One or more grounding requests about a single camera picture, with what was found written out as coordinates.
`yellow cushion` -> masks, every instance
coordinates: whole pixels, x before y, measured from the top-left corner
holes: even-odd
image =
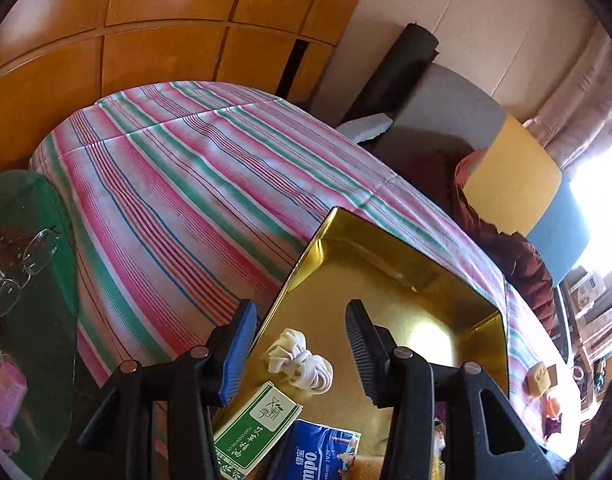
[[[527,235],[550,205],[561,171],[519,121],[508,115],[486,155],[470,174],[464,194],[501,232]]]

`striped bedspread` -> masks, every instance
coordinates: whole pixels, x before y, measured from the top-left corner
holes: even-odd
[[[541,405],[522,383],[539,360],[565,368],[525,302],[438,207],[283,99],[192,81],[118,92],[55,128],[31,167],[57,187],[72,218],[78,346],[98,383],[128,357],[162,362],[202,343],[230,319],[239,298],[255,300],[263,316],[338,205],[422,251],[499,307],[510,402],[543,440]],[[574,424],[566,422],[579,417],[567,413],[575,402],[579,412],[579,390],[571,378],[559,380],[569,399],[562,402],[564,430],[576,444],[578,424],[570,434]]]

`red cloth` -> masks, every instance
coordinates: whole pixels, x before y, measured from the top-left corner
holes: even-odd
[[[550,334],[554,319],[552,276],[535,247],[521,234],[507,235],[483,221],[455,183],[464,153],[432,152],[416,156],[400,171],[410,184],[441,207],[501,269]]]

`metal screw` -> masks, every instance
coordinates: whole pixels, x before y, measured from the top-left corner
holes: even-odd
[[[481,373],[481,365],[478,365],[477,363],[473,363],[472,361],[468,361],[467,363],[464,364],[464,370],[466,371],[467,374],[477,375]]]
[[[398,346],[393,351],[395,357],[399,357],[400,359],[410,359],[413,356],[413,351],[410,350],[407,346]]]
[[[210,352],[209,349],[206,348],[205,346],[195,346],[190,351],[190,355],[191,357],[195,359],[202,359],[204,357],[208,357],[209,352]]]
[[[128,359],[128,361],[124,361],[122,364],[119,365],[119,370],[121,370],[122,373],[125,374],[132,374],[133,372],[137,371],[137,366],[137,361],[135,361],[134,359]]]

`gold tray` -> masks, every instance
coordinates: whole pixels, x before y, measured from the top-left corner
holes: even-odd
[[[345,307],[360,299],[372,322],[427,361],[481,364],[508,393],[508,366],[499,311],[467,283],[379,227],[333,208],[295,264],[257,335],[239,393],[224,415],[242,406],[265,381],[304,406],[301,418],[360,431],[361,454],[385,450],[391,410],[364,394],[345,330]],[[265,353],[286,328],[306,335],[308,349],[333,365],[333,386],[313,395],[269,374]]]

